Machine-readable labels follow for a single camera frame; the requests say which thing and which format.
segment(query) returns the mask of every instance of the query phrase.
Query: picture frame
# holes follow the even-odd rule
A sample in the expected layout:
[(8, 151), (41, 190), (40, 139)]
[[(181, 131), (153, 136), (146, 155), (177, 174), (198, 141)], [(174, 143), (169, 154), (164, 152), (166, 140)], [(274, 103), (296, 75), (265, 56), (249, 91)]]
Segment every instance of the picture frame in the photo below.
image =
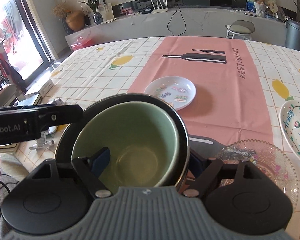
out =
[(106, 4), (106, 0), (99, 0), (99, 5), (104, 5)]
[(98, 12), (102, 15), (103, 21), (108, 21), (114, 18), (111, 3), (99, 5)]

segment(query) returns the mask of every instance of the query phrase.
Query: blue and white vase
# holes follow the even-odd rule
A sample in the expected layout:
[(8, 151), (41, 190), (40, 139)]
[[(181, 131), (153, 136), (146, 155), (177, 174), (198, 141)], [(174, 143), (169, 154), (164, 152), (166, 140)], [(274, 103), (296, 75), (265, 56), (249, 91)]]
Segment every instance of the blue and white vase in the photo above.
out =
[(96, 12), (95, 14), (93, 14), (93, 20), (94, 20), (94, 22), (95, 22), (97, 25), (100, 24), (100, 23), (102, 23), (102, 22), (103, 22), (103, 18), (102, 18), (101, 13)]

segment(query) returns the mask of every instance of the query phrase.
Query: decorative plate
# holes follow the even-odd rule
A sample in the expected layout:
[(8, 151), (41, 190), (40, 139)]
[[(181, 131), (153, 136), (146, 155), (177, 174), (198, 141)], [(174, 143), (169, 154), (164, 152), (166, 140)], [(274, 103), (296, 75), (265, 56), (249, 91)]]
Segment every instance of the decorative plate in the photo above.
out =
[[(299, 191), (297, 174), (287, 155), (276, 146), (259, 140), (240, 141), (223, 148), (216, 158), (229, 164), (249, 159), (290, 198), (293, 208), (296, 208)], [(232, 182), (233, 179), (224, 179), (221, 185)]]
[(285, 102), (281, 106), (279, 119), (284, 138), (300, 160), (300, 101)]
[(158, 97), (175, 110), (180, 110), (193, 101), (196, 89), (194, 84), (186, 78), (166, 76), (152, 81), (144, 93)]

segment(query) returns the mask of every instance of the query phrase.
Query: checkered tablecloth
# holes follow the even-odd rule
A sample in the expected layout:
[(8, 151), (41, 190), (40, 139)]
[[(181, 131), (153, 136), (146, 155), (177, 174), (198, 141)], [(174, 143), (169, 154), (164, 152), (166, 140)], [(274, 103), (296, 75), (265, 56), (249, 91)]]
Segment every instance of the checkered tablecloth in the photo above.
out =
[[(43, 99), (43, 103), (61, 98), (69, 104), (79, 104), (82, 108), (86, 108), (100, 99), (127, 92), (149, 57), (155, 53), (164, 39), (153, 37), (117, 41), (75, 51), (52, 73), (51, 79), (55, 86)], [(271, 84), (278, 79), (288, 88), (290, 96), (300, 100), (300, 52), (254, 41), (245, 43), (258, 70), (271, 119), (274, 144), (288, 155), (298, 175), (298, 205), (287, 231), (294, 239), (299, 240), (300, 161), (291, 152), (282, 136), (278, 116), (285, 100)], [(116, 59), (124, 56), (132, 57), (124, 64), (115, 65)], [(22, 143), (16, 157), (28, 171), (32, 171), (43, 160), (54, 158), (54, 151), (61, 135), (62, 131), (53, 135), (56, 144), (49, 149), (31, 151), (29, 147), (35, 144), (35, 141)]]

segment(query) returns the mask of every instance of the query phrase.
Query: wine bottle print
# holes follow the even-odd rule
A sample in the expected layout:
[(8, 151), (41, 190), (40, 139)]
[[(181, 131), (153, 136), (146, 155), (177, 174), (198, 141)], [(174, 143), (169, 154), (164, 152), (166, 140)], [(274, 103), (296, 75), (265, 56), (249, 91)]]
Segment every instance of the wine bottle print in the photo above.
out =
[(162, 57), (181, 58), (188, 61), (213, 62), (222, 64), (227, 63), (226, 56), (211, 54), (186, 53), (183, 55), (163, 55)]
[(210, 49), (192, 49), (193, 51), (202, 51), (205, 53), (216, 53), (216, 54), (226, 54), (225, 51), (220, 50), (210, 50)]

